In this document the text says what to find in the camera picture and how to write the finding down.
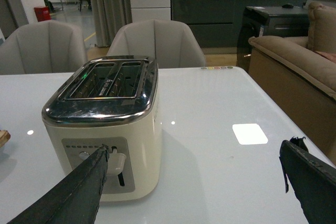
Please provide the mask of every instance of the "white table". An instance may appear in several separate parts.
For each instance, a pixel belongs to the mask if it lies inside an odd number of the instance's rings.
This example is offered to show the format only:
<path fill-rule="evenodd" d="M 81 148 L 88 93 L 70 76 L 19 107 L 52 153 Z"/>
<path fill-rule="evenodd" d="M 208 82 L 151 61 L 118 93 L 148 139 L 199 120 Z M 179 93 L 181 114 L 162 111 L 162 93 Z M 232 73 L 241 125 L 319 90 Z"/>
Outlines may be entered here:
<path fill-rule="evenodd" d="M 41 109 L 70 75 L 0 76 L 0 129 L 12 135 L 0 149 L 0 223 L 64 178 Z M 96 223 L 307 223 L 293 190 L 285 194 L 278 158 L 282 140 L 304 134 L 248 74 L 160 69 L 159 85 L 159 183 L 140 200 L 101 204 Z M 267 144 L 238 143 L 233 124 L 249 123 L 260 125 Z"/>

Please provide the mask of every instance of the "washing machine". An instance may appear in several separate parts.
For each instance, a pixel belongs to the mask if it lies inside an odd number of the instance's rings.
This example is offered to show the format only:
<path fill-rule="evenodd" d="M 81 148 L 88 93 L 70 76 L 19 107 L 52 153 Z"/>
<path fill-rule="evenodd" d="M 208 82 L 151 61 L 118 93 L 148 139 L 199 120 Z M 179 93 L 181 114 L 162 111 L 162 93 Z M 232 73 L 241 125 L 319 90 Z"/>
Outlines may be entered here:
<path fill-rule="evenodd" d="M 274 35 L 280 37 L 307 36 L 309 29 L 308 11 L 301 7 L 247 6 L 237 43 L 237 66 L 248 72 L 252 46 L 250 37 Z"/>

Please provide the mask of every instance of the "gray curtain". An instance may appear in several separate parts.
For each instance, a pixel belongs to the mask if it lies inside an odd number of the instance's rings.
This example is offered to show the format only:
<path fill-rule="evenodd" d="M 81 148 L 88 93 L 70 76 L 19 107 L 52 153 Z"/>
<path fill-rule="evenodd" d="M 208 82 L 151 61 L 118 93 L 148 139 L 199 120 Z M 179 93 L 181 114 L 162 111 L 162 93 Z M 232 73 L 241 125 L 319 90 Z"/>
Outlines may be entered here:
<path fill-rule="evenodd" d="M 124 25 L 132 22 L 130 0 L 91 0 L 98 47 L 109 47 Z"/>

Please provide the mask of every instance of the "dark gray cabinet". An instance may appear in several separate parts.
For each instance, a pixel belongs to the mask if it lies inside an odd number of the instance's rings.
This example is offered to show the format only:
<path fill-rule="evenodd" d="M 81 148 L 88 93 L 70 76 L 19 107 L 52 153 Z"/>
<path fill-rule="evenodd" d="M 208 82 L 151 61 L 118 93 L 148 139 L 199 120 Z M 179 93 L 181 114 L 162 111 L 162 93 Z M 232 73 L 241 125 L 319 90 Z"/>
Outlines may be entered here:
<path fill-rule="evenodd" d="M 236 47 L 246 6 L 302 6 L 303 0 L 172 0 L 172 20 L 189 25 L 200 47 Z"/>

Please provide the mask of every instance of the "cream toaster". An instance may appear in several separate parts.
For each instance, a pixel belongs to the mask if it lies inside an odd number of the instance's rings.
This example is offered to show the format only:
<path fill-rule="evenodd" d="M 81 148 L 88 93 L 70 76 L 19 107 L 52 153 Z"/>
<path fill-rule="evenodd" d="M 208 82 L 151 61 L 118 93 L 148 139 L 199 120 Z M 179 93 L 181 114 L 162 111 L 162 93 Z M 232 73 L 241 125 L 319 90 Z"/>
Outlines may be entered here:
<path fill-rule="evenodd" d="M 49 99 L 42 118 L 69 174 L 97 148 L 110 152 L 101 201 L 149 194 L 159 181 L 162 132 L 155 60 L 86 63 Z"/>

